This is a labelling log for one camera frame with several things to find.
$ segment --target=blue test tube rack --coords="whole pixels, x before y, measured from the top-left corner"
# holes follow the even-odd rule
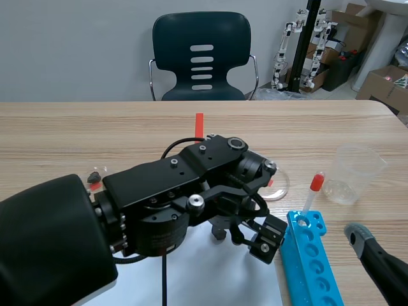
[[[299,225],[302,219],[305,225]],[[344,306],[321,237],[327,232],[320,212],[288,213],[280,248],[293,306]]]

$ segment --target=black chair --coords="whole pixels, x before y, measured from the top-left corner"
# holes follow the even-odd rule
[[[245,100],[244,94],[227,82],[231,68],[254,60],[256,85],[258,67],[251,49],[251,27],[239,13],[197,11],[159,17],[153,26],[155,59],[149,62],[153,100],[152,63],[176,74],[176,86],[162,100]]]

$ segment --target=gray wall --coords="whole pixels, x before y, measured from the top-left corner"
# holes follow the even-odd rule
[[[327,10],[344,1],[323,0]],[[273,57],[286,21],[306,0],[5,0],[0,9],[0,101],[151,100],[148,61],[156,18],[180,11],[243,13],[260,84],[272,79]],[[298,35],[289,44],[293,59]],[[175,84],[155,69],[157,96]],[[229,72],[243,92],[254,86],[249,63]]]

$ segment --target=chrome chair leg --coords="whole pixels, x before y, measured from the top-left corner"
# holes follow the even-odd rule
[[[248,100],[251,100],[252,97],[253,97],[254,94],[255,94],[256,89],[258,88],[258,84],[259,84],[259,73],[258,73],[258,64],[256,63],[256,57],[255,57],[255,55],[249,55],[249,57],[252,57],[252,59],[254,60],[255,79],[256,79],[256,81],[255,81],[255,89],[254,89],[254,91],[252,92],[252,94],[249,96],[249,99],[248,99]]]
[[[149,61],[149,78],[150,78],[150,93],[152,94],[153,101],[156,100],[156,97],[154,96],[154,90],[153,90],[153,76],[152,76],[152,63],[155,62],[155,59],[151,59]]]

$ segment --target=black handle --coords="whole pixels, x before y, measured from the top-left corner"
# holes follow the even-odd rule
[[[408,305],[406,263],[388,254],[374,238],[365,241],[360,261],[389,305]]]

